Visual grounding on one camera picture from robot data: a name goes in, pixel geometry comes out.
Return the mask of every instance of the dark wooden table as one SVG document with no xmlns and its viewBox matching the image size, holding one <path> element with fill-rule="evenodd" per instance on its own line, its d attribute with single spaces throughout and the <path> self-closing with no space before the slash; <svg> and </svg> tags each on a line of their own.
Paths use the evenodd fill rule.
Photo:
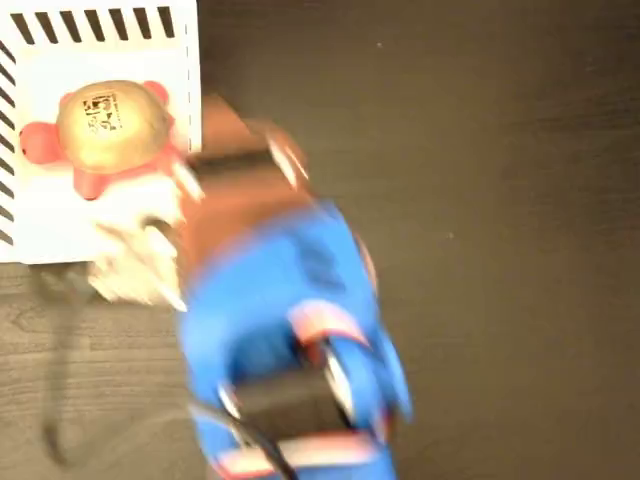
<svg viewBox="0 0 640 480">
<path fill-rule="evenodd" d="M 640 4 L 201 4 L 205 91 L 296 135 L 377 259 L 417 408 L 400 478 L 637 478 Z M 0 478 L 67 478 L 37 439 L 50 326 L 0 272 Z M 182 395 L 168 314 L 90 317 L 76 437 Z M 76 478 L 202 471 L 178 422 Z"/>
</svg>

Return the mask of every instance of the pink toy turtle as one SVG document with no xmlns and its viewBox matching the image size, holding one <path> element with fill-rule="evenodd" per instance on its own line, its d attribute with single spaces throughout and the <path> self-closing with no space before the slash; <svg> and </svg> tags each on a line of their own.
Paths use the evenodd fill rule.
<svg viewBox="0 0 640 480">
<path fill-rule="evenodd" d="M 168 103 L 167 90 L 157 82 L 87 85 L 62 97 L 55 123 L 24 126 L 22 153 L 37 165 L 69 162 L 74 189 L 85 200 L 126 178 L 172 175 L 181 155 L 171 141 Z"/>
</svg>

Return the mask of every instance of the turtle shell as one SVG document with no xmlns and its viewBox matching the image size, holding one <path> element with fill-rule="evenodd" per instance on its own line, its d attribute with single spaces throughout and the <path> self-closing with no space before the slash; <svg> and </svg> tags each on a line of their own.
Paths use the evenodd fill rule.
<svg viewBox="0 0 640 480">
<path fill-rule="evenodd" d="M 139 83 L 86 85 L 66 98 L 56 121 L 60 146 L 76 167 L 114 174 L 149 163 L 169 141 L 171 120 Z"/>
</svg>

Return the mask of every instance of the white box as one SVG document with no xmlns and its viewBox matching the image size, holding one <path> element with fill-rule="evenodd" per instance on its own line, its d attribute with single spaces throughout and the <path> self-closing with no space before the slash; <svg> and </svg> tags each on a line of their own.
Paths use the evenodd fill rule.
<svg viewBox="0 0 640 480">
<path fill-rule="evenodd" d="M 77 35 L 65 23 L 70 18 Z M 124 26 L 126 38 L 117 25 Z M 0 42 L 0 262 L 90 260 L 108 248 L 94 220 L 130 222 L 146 211 L 176 214 L 173 185 L 160 176 L 118 184 L 95 201 L 82 199 L 72 188 L 69 166 L 27 163 L 18 133 L 29 122 L 55 122 L 60 98 L 83 85 L 154 80 L 169 91 L 178 137 L 198 151 L 195 0 L 3 0 Z"/>
</svg>

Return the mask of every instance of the qr code sticker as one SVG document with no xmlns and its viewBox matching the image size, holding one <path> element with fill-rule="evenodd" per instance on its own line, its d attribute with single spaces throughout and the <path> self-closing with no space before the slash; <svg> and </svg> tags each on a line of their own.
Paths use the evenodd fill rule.
<svg viewBox="0 0 640 480">
<path fill-rule="evenodd" d="M 87 126 L 91 133 L 113 132 L 122 128 L 115 93 L 96 95 L 83 101 Z"/>
</svg>

